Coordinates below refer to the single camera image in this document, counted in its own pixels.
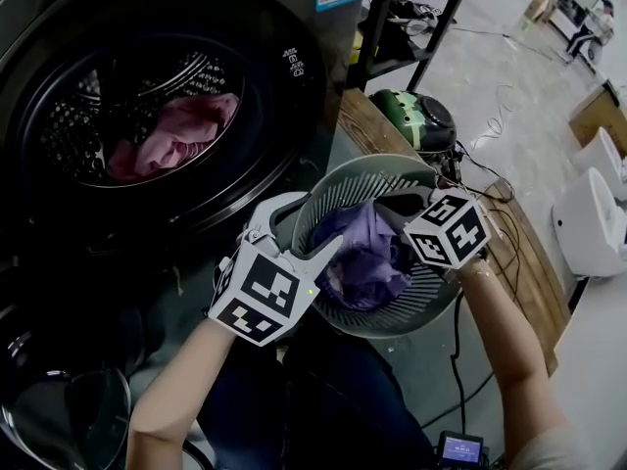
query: gray floor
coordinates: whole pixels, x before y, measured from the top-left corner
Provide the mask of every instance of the gray floor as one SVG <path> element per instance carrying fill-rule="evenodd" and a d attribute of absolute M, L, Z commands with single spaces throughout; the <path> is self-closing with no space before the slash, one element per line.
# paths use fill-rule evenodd
<path fill-rule="evenodd" d="M 538 232 L 564 288 L 570 292 L 574 279 L 559 252 L 550 211 L 555 197 L 575 175 L 570 159 L 579 147 L 568 128 L 568 118 L 597 81 L 583 63 L 575 62 L 566 67 L 556 58 L 556 53 L 563 50 L 565 44 L 545 26 L 499 29 L 469 1 L 463 2 L 457 18 L 457 27 L 507 32 L 550 57 L 547 59 L 500 36 L 451 30 L 418 90 L 436 97 L 448 107 L 457 122 L 458 138 L 472 152 L 473 158 L 493 167 L 511 181 L 517 199 Z M 412 73 L 413 67 L 408 67 L 377 78 L 368 84 L 366 92 L 404 88 Z M 501 84 L 512 87 L 499 88 Z M 487 119 L 499 117 L 500 103 L 511 109 L 502 108 L 503 134 L 481 137 L 486 134 L 495 136 Z M 338 129 L 330 166 L 358 154 Z M 494 180 L 494 176 L 469 163 L 463 164 L 462 172 L 465 183 L 475 188 L 485 188 Z M 169 316 L 168 340 L 150 358 L 148 366 L 133 377 L 131 390 L 135 397 L 175 353 L 200 320 L 200 308 L 207 304 L 213 267 L 194 268 L 191 272 L 180 267 L 179 271 L 182 273 L 182 295 L 177 293 L 172 273 L 170 293 L 164 295 L 163 303 L 158 305 L 158 310 Z M 466 395 L 469 395 L 491 369 L 465 305 L 460 318 L 460 340 L 459 371 Z M 408 407 L 419 422 L 427 422 L 458 402 L 458 389 L 449 359 L 454 351 L 451 307 L 421 330 L 403 338 L 376 342 L 375 346 L 393 365 Z M 468 403 L 467 410 L 467 432 L 484 437 L 492 454 L 503 452 L 502 411 L 494 380 Z M 459 429 L 458 411 L 426 432 L 435 442 L 444 429 Z M 196 431 L 193 439 L 199 437 Z"/>

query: wooden board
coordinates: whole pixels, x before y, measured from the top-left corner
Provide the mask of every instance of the wooden board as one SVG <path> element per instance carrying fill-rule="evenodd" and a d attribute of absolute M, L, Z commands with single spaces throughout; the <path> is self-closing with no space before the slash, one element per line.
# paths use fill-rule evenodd
<path fill-rule="evenodd" d="M 344 93 L 338 121 L 364 155 L 417 156 L 411 144 L 359 89 Z"/>
<path fill-rule="evenodd" d="M 502 180 L 488 188 L 486 193 L 496 198 L 509 197 L 509 190 Z M 518 258 L 515 258 L 515 245 L 509 238 L 505 236 L 501 240 L 494 235 L 488 244 L 489 260 L 509 295 L 515 291 L 515 302 L 538 336 L 547 369 L 552 373 L 557 368 L 555 345 L 570 318 L 566 297 L 520 204 L 515 199 L 507 204 L 486 197 L 481 201 L 486 209 L 492 210 L 497 226 L 514 243 L 519 242 Z"/>

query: cardboard box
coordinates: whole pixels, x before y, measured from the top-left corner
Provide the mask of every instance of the cardboard box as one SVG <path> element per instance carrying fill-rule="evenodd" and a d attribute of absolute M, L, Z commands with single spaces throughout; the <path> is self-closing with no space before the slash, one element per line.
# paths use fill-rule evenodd
<path fill-rule="evenodd" d="M 579 104 L 569 125 L 582 147 L 593 140 L 599 127 L 604 127 L 620 157 L 627 156 L 627 113 L 609 81 Z"/>
<path fill-rule="evenodd" d="M 525 11 L 525 17 L 533 20 L 536 17 L 536 14 L 541 11 L 541 7 L 546 1 L 547 0 L 532 0 L 529 7 L 527 7 L 527 10 Z"/>

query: laundry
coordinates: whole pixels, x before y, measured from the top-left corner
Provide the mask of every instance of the laundry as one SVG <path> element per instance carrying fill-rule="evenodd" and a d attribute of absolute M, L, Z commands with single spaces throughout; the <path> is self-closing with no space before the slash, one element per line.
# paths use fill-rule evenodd
<path fill-rule="evenodd" d="M 155 130 L 139 147 L 120 140 L 107 162 L 107 172 L 117 182 L 128 183 L 193 159 L 219 137 L 238 104 L 234 94 L 170 101 L 159 111 Z"/>
<path fill-rule="evenodd" d="M 320 273 L 316 284 L 335 303 L 369 310 L 395 300 L 410 284 L 406 246 L 367 200 L 336 209 L 318 224 L 310 248 L 343 235 L 342 246 Z"/>

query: shelf leg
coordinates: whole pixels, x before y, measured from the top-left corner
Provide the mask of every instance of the shelf leg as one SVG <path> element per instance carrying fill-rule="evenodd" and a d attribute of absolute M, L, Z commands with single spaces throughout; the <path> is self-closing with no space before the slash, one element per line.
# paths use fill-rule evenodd
<path fill-rule="evenodd" d="M 438 47 L 440 47 L 440 42 L 442 42 L 442 38 L 449 28 L 449 24 L 453 20 L 455 12 L 458 11 L 460 3 L 461 0 L 449 0 L 447 2 L 447 6 L 444 8 L 444 11 L 442 12 L 442 15 L 438 20 L 438 25 L 433 30 L 433 35 L 431 35 L 431 39 L 429 40 L 427 48 L 425 49 L 425 51 L 427 52 L 427 57 L 426 59 L 420 61 L 418 63 L 418 66 L 415 68 L 410 83 L 408 84 L 408 91 L 415 92 L 415 88 L 417 87 L 418 83 L 420 83 L 420 80 L 427 71 L 431 60 L 433 59 L 433 56 L 435 56 L 435 53 L 438 50 Z"/>
<path fill-rule="evenodd" d="M 374 61 L 376 46 L 383 31 L 383 25 L 388 16 L 388 9 L 392 0 L 372 0 L 370 11 L 363 31 L 363 43 L 360 50 L 360 60 L 355 65 L 355 76 L 351 86 L 358 87 L 362 91 L 368 82 L 368 74 Z"/>

